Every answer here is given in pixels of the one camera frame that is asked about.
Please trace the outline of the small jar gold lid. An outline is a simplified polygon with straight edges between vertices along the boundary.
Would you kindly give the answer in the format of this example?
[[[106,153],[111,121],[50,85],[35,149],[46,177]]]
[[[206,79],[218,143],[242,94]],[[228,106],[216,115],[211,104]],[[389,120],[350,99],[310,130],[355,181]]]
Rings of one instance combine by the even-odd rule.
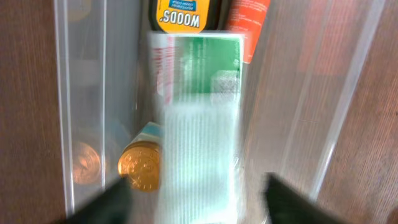
[[[125,147],[118,161],[118,172],[127,177],[133,189],[152,192],[159,189],[161,128],[147,123]]]

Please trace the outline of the orange tablet tube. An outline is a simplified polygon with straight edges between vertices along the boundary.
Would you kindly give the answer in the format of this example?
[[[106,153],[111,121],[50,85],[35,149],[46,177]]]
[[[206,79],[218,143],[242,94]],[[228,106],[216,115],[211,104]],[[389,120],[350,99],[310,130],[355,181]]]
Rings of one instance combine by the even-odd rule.
[[[233,0],[226,30],[244,34],[243,62],[250,64],[271,0]]]

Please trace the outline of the dark bottle white cap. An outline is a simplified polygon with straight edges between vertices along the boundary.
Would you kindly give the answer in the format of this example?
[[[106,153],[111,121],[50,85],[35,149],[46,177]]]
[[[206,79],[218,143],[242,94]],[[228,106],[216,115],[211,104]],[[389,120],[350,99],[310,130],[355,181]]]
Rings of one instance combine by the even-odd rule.
[[[172,34],[216,30],[221,3],[221,0],[150,0],[151,28]]]

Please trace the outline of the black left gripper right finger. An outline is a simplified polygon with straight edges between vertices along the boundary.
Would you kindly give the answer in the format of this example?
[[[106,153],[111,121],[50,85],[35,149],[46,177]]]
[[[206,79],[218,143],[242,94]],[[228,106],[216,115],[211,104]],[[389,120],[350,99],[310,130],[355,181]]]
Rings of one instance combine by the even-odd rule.
[[[268,172],[263,202],[272,224],[344,224],[291,188],[275,173]]]

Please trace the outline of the white green Panadol box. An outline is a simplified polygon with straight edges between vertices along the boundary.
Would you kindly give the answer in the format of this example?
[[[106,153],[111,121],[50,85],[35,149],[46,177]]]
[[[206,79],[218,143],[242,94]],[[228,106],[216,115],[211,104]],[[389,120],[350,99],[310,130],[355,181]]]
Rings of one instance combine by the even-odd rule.
[[[151,32],[148,45],[162,128],[156,222],[239,222],[242,35]]]

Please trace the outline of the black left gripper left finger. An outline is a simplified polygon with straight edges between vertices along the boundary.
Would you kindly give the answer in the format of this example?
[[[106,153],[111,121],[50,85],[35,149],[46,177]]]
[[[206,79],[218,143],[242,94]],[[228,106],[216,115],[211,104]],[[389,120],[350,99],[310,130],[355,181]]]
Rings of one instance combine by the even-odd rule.
[[[122,177],[101,195],[59,224],[125,224],[132,208],[130,183]]]

